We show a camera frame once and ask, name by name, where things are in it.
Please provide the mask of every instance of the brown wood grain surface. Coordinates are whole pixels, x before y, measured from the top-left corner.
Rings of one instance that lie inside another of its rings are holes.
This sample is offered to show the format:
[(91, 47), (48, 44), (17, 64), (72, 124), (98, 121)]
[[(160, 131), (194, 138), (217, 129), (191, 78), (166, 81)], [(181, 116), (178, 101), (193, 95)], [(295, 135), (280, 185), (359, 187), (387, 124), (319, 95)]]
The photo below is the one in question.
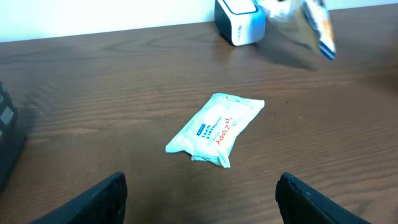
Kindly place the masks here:
[[(0, 223), (39, 218), (117, 170), (125, 223), (282, 223), (283, 172), (370, 222), (398, 223), (397, 11), (332, 11), (333, 61), (272, 26), (242, 47), (213, 23), (0, 44), (0, 79), (30, 130)], [(267, 101), (232, 168), (166, 154), (217, 92)]]

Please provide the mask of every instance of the crumpled packet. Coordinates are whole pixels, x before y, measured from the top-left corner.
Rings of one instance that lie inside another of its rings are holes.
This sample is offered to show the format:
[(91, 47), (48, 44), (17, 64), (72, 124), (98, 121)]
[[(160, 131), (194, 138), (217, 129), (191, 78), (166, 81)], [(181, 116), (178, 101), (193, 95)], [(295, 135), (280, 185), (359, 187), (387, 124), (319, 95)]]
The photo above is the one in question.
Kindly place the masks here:
[(283, 34), (335, 59), (333, 31), (323, 0), (257, 0), (257, 5)]
[(228, 156), (236, 137), (264, 106), (264, 100), (216, 93), (166, 145), (166, 152), (185, 151), (193, 161), (230, 168)]

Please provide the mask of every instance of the blurry object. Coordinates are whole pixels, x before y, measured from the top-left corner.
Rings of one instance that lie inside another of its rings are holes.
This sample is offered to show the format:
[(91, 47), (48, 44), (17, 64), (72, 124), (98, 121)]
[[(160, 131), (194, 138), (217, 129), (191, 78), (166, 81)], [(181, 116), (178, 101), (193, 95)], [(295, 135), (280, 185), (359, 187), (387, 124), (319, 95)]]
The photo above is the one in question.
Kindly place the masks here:
[(251, 0), (216, 0), (215, 23), (234, 46), (261, 40), (266, 31), (264, 13)]
[(275, 198), (285, 224), (367, 224), (290, 173), (276, 186)]
[(216, 93), (166, 145), (166, 152), (185, 151), (193, 161), (230, 168), (228, 156), (236, 137), (264, 106), (264, 100)]
[(117, 172), (32, 224), (122, 224), (127, 185)]
[(323, 0), (258, 0), (257, 3), (281, 33), (328, 59), (335, 59), (333, 30)]
[(25, 144), (26, 134), (17, 119), (15, 103), (0, 82), (0, 190)]

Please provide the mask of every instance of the black object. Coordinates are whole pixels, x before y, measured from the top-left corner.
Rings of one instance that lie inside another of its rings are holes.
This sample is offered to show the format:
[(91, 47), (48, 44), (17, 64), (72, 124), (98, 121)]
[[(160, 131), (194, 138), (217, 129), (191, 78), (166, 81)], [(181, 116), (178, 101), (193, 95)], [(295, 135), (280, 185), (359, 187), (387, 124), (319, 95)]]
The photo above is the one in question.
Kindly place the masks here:
[(122, 224), (127, 185), (117, 172), (32, 224)]
[(285, 224), (369, 223), (345, 210), (290, 173), (284, 173), (280, 177), (275, 198)]
[(0, 190), (25, 145), (26, 134), (17, 118), (17, 108), (0, 82)]
[(232, 43), (231, 20), (225, 14), (223, 7), (218, 1), (215, 1), (214, 12), (215, 24), (217, 26), (217, 29), (220, 31), (221, 35), (228, 41), (228, 43), (233, 46), (234, 44)]

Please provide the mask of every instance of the wet wipes package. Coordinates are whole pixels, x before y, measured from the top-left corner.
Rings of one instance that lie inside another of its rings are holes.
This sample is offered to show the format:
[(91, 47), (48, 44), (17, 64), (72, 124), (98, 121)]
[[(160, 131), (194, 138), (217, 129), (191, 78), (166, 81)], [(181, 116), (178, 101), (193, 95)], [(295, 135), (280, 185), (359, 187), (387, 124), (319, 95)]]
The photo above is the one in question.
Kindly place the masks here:
[(185, 151), (193, 161), (230, 168), (228, 156), (236, 137), (264, 106), (264, 100), (216, 93), (168, 143), (166, 152)]

